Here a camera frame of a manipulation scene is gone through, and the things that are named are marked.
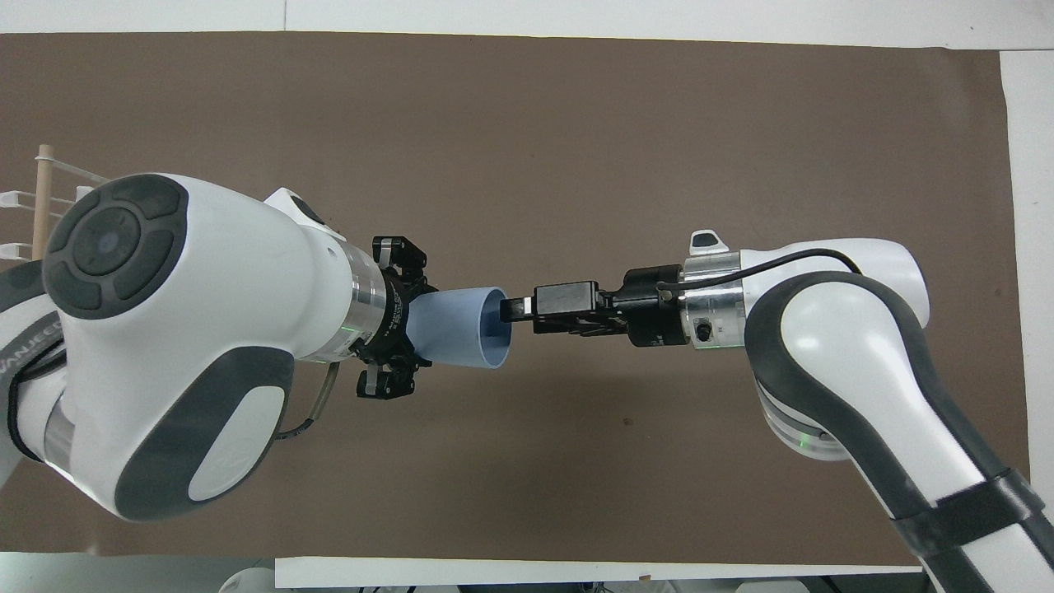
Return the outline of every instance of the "brown mat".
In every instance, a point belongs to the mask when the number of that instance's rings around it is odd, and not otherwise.
[[[1027,467],[1006,107],[994,52],[335,34],[0,38],[0,171],[286,184],[442,288],[598,279],[738,248],[878,236],[920,260],[937,367]],[[69,177],[59,187],[71,191]],[[28,238],[28,213],[2,216]],[[321,380],[298,370],[287,423]],[[0,549],[99,554],[912,564],[850,463],[769,433],[742,351],[516,328],[497,372],[352,397],[197,514],[123,523],[24,462]]]

